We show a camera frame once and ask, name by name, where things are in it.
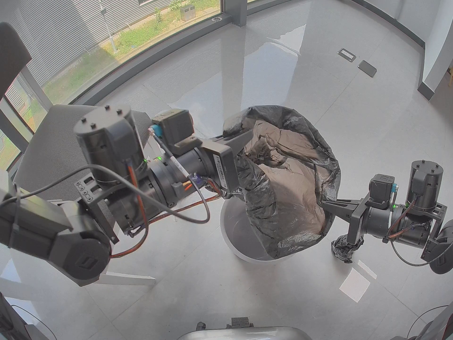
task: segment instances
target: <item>lamp post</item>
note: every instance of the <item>lamp post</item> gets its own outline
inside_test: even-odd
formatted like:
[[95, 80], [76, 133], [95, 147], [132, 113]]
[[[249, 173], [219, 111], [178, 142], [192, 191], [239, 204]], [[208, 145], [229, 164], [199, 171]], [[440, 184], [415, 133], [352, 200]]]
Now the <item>lamp post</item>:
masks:
[[110, 29], [107, 24], [107, 19], [105, 18], [107, 9], [102, 6], [102, 0], [98, 0], [98, 2], [99, 2], [99, 7], [101, 8], [101, 15], [104, 18], [105, 27], [107, 28], [107, 32], [109, 33], [109, 39], [110, 39], [110, 44], [112, 45], [113, 53], [116, 53], [118, 50], [116, 49], [115, 42], [113, 41], [112, 34], [110, 33]]

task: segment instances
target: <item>chair leg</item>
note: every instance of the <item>chair leg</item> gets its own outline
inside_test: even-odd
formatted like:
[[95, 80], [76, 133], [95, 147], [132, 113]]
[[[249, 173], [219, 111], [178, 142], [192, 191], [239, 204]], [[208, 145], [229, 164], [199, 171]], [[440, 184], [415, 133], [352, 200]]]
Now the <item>chair leg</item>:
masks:
[[154, 286], [156, 279], [150, 276], [128, 275], [125, 273], [105, 272], [95, 283], [103, 285], [145, 285]]

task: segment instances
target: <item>crumpled black plastic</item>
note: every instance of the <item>crumpled black plastic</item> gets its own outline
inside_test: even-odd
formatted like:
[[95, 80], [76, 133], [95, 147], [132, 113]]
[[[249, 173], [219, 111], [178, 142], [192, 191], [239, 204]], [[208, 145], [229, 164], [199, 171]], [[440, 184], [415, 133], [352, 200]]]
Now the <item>crumpled black plastic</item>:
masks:
[[363, 236], [359, 238], [356, 244], [350, 244], [346, 241], [347, 234], [340, 235], [336, 240], [332, 241], [331, 248], [335, 257], [342, 260], [346, 264], [352, 263], [352, 255], [363, 244]]
[[340, 167], [318, 130], [282, 106], [253, 106], [228, 118], [224, 137], [247, 129], [254, 138], [235, 158], [246, 212], [272, 258], [318, 243], [335, 218], [320, 207], [336, 200]]

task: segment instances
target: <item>tiled floor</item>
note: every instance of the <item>tiled floor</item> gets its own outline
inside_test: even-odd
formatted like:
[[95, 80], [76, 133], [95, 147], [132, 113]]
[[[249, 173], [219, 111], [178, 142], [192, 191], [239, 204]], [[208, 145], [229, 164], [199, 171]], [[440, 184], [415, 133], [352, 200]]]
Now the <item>tiled floor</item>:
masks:
[[[357, 59], [341, 58], [340, 48]], [[425, 158], [444, 166], [439, 201], [448, 205], [453, 88], [443, 80], [426, 101], [416, 89], [421, 56], [413, 41], [354, 3], [297, 0], [249, 16], [244, 28], [225, 26], [179, 49], [102, 103], [128, 102], [150, 116], [187, 108], [205, 137], [220, 134], [224, 119], [248, 106], [289, 106], [331, 145], [342, 169], [340, 197], [359, 199], [370, 178], [385, 173], [396, 177], [403, 201], [411, 162]], [[358, 70], [363, 59], [377, 68], [374, 78]], [[330, 241], [347, 231], [340, 219], [326, 239], [286, 261], [243, 262], [222, 239], [221, 206], [210, 205], [212, 220], [205, 225], [172, 218], [153, 224], [143, 248], [111, 261], [112, 271], [155, 276], [151, 290], [79, 288], [50, 265], [4, 248], [0, 284], [19, 298], [12, 302], [27, 306], [65, 340], [175, 340], [198, 321], [225, 327], [233, 316], [248, 316], [255, 326], [298, 327], [314, 340], [385, 340], [405, 336], [418, 315], [453, 300], [453, 272], [439, 276], [427, 267], [411, 268], [374, 237], [365, 238], [354, 264], [335, 259]], [[198, 214], [204, 215], [202, 209], [189, 212]], [[134, 242], [121, 240], [115, 250]], [[420, 261], [420, 250], [398, 249]], [[358, 303], [339, 290], [351, 268], [371, 283]]]

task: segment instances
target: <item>gray chair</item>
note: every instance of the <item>gray chair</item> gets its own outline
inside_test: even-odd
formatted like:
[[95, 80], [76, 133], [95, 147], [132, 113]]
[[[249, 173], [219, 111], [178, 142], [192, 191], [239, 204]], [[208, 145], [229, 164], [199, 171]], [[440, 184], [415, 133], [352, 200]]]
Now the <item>gray chair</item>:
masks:
[[[24, 155], [14, 182], [28, 191], [37, 190], [87, 164], [73, 132], [74, 125], [94, 106], [54, 105], [50, 108], [41, 125], [33, 135]], [[140, 140], [145, 145], [151, 119], [144, 112], [134, 111], [135, 124]], [[79, 195], [74, 187], [77, 179], [88, 173], [87, 170], [68, 178], [53, 188], [43, 191], [40, 197], [46, 200], [76, 200]], [[103, 210], [114, 227], [111, 213]], [[106, 272], [97, 283], [153, 285], [155, 279], [149, 276], [125, 275]]]

